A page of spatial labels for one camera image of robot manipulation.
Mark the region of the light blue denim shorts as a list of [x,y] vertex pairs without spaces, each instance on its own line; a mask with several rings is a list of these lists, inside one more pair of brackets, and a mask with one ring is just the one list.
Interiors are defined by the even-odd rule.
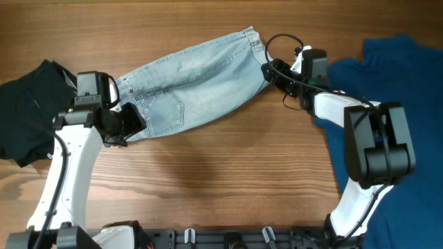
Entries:
[[260,35],[249,27],[121,76],[120,103],[134,104],[147,125],[130,140],[171,136],[236,110],[268,86],[265,61]]

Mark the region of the left arm base joint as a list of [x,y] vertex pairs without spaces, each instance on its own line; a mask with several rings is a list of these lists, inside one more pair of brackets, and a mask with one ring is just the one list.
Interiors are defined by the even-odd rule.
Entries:
[[93,237],[104,249],[154,249],[152,239],[138,221],[108,223]]

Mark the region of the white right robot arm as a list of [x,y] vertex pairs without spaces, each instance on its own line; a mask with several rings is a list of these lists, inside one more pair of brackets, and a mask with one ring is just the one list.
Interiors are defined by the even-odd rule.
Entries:
[[296,61],[299,71],[281,59],[267,59],[261,70],[267,82],[298,98],[309,115],[343,128],[348,180],[325,220],[322,243],[326,248],[357,247],[381,199],[415,169],[406,114],[398,102],[360,100],[331,88],[324,50],[300,50]]

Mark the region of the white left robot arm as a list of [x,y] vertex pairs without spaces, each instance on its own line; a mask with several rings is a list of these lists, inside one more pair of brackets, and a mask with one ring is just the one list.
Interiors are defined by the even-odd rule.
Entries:
[[125,147],[128,138],[146,128],[134,104],[119,102],[112,76],[78,73],[77,95],[48,131],[54,151],[39,204],[26,231],[9,235],[7,248],[153,248],[137,221],[110,223],[95,236],[87,233],[86,204],[100,150]]

